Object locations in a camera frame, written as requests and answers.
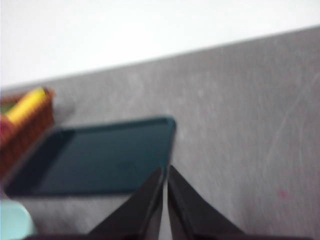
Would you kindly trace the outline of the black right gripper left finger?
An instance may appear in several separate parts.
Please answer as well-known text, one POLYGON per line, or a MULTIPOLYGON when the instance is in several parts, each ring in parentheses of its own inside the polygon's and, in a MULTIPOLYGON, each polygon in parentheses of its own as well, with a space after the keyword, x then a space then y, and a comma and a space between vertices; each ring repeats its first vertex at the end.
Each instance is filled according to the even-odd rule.
POLYGON ((37 234, 26 240, 157 240, 163 210, 164 171, 154 170, 133 195, 91 231, 37 234))

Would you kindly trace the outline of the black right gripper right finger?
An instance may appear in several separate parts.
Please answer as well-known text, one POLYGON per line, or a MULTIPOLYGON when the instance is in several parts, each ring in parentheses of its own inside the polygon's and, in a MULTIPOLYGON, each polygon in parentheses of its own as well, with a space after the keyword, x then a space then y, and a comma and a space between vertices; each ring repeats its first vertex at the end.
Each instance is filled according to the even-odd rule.
POLYGON ((247 234, 206 202, 171 165, 167 205, 174 240, 308 240, 305 236, 247 234))

